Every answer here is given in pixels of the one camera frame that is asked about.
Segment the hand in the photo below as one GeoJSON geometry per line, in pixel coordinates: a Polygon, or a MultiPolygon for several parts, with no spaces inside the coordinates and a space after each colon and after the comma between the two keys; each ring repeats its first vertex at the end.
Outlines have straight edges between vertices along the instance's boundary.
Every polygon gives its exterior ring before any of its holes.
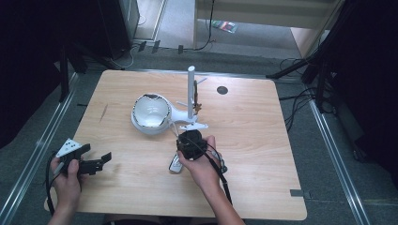
{"type": "MultiPolygon", "coordinates": [[[[51,168],[58,167],[59,157],[53,158],[51,168]]],[[[60,173],[54,180],[54,187],[58,203],[49,224],[71,224],[72,218],[79,205],[81,187],[78,180],[79,162],[74,159],[68,166],[68,175],[60,173]]]]}
{"type": "MultiPolygon", "coordinates": [[[[216,148],[216,138],[214,136],[208,136],[205,138],[205,140],[207,141],[207,152],[213,151],[216,148]]],[[[178,151],[177,153],[179,162],[190,171],[196,185],[199,186],[205,195],[205,198],[213,209],[218,224],[244,224],[237,211],[223,193],[220,186],[220,177],[210,164],[208,158],[206,156],[201,156],[198,159],[191,161],[185,159],[181,151],[178,151]]],[[[220,167],[220,162],[218,159],[214,158],[211,153],[207,155],[212,158],[220,167]]]]}
{"type": "MultiPolygon", "coordinates": [[[[216,149],[216,138],[214,136],[208,136],[205,138],[205,140],[207,141],[207,150],[214,151],[214,149],[216,149]]],[[[213,158],[213,160],[220,167],[220,162],[208,151],[207,155],[213,158]]],[[[201,156],[198,159],[191,161],[185,159],[181,151],[178,151],[177,153],[179,162],[190,171],[193,180],[195,181],[196,185],[199,186],[199,188],[203,189],[220,187],[220,177],[206,156],[201,156]]]]}

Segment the person's right hand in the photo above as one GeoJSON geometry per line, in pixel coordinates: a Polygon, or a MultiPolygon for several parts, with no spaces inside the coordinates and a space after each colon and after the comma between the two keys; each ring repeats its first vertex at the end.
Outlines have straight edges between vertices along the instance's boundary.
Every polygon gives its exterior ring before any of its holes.
{"type": "MultiPolygon", "coordinates": [[[[214,136],[208,136],[205,140],[207,141],[207,155],[213,158],[220,167],[220,162],[214,158],[210,152],[208,152],[216,149],[216,138],[214,136]]],[[[179,162],[190,171],[193,180],[199,188],[220,187],[220,177],[206,156],[201,156],[196,160],[188,160],[184,158],[181,151],[178,151],[177,153],[179,162]]]]}

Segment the black tripod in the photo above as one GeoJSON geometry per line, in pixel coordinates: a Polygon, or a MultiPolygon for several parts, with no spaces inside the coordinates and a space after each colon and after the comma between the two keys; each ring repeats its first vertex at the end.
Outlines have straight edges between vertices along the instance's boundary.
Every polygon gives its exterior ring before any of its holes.
{"type": "Polygon", "coordinates": [[[59,60],[61,72],[61,97],[59,99],[59,102],[63,102],[65,97],[69,93],[68,60],[70,61],[71,65],[77,73],[85,73],[87,71],[87,64],[85,63],[80,53],[89,56],[90,58],[104,65],[108,69],[115,69],[115,66],[113,64],[91,52],[84,45],[78,43],[72,44],[69,41],[64,40],[63,45],[61,46],[59,60]]]}
{"type": "Polygon", "coordinates": [[[339,40],[341,40],[342,35],[341,31],[356,5],[357,1],[355,0],[347,0],[344,2],[342,11],[336,23],[331,28],[328,36],[312,55],[305,59],[301,59],[298,63],[280,72],[267,75],[267,78],[279,79],[284,75],[308,65],[301,77],[301,80],[303,83],[312,83],[316,75],[319,74],[315,101],[320,112],[323,112],[320,105],[322,104],[321,101],[325,87],[325,79],[330,75],[331,58],[334,56],[333,50],[339,46],[339,40]]]}

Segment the black device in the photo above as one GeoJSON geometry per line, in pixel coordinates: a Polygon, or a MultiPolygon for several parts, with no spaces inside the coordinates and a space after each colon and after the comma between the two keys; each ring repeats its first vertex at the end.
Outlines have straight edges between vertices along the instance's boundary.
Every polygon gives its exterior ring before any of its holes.
{"type": "Polygon", "coordinates": [[[64,165],[60,169],[62,173],[68,173],[68,166],[73,159],[77,159],[79,161],[79,171],[78,174],[89,174],[94,175],[97,171],[102,171],[102,167],[105,163],[112,159],[112,153],[108,153],[101,157],[101,159],[96,160],[82,160],[82,154],[88,152],[90,150],[90,144],[85,144],[81,148],[68,153],[61,157],[61,163],[64,165]]]}
{"type": "Polygon", "coordinates": [[[279,79],[308,65],[301,79],[312,83],[318,75],[316,106],[321,113],[325,81],[329,82],[354,157],[379,163],[398,188],[397,10],[398,2],[393,0],[344,1],[317,51],[268,78],[279,79]]]}
{"type": "Polygon", "coordinates": [[[140,19],[136,0],[72,0],[64,5],[61,20],[70,42],[114,59],[130,50],[140,19]]]}
{"type": "Polygon", "coordinates": [[[176,149],[182,152],[184,158],[196,160],[207,150],[207,142],[202,139],[199,130],[187,130],[178,135],[176,149]]]}
{"type": "Polygon", "coordinates": [[[49,157],[47,161],[47,167],[46,167],[46,179],[45,179],[45,185],[46,185],[46,193],[47,193],[47,205],[49,206],[50,214],[54,214],[54,204],[53,200],[50,194],[50,189],[53,185],[53,181],[56,179],[56,177],[60,174],[68,174],[68,167],[70,162],[73,159],[77,159],[79,161],[79,171],[78,171],[78,176],[82,174],[89,174],[89,175],[94,175],[98,171],[102,171],[102,167],[105,163],[110,161],[112,159],[112,153],[108,153],[104,156],[101,157],[101,159],[95,159],[95,160],[82,160],[82,154],[88,152],[90,150],[90,144],[85,144],[82,147],[67,153],[66,155],[62,156],[60,158],[60,163],[58,168],[54,171],[54,178],[52,181],[50,181],[49,178],[49,171],[50,171],[50,165],[51,161],[53,160],[56,152],[54,152],[51,157],[49,157]]]}

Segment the metal rail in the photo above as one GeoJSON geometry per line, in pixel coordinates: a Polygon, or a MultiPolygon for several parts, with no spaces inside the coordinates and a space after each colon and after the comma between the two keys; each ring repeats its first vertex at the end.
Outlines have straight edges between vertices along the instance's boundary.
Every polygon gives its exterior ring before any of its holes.
{"type": "Polygon", "coordinates": [[[319,129],[322,133],[325,144],[328,148],[331,161],[334,165],[334,169],[336,170],[337,175],[342,184],[342,188],[343,188],[344,194],[348,200],[348,204],[351,207],[354,218],[357,221],[357,224],[359,224],[359,225],[370,225],[371,222],[365,212],[360,195],[358,194],[357,189],[355,188],[354,182],[352,181],[352,179],[348,173],[348,170],[344,165],[344,162],[339,153],[337,144],[333,140],[333,136],[331,135],[326,118],[316,108],[316,104],[314,101],[311,101],[310,105],[311,105],[311,109],[313,110],[316,123],[319,126],[319,129]]]}

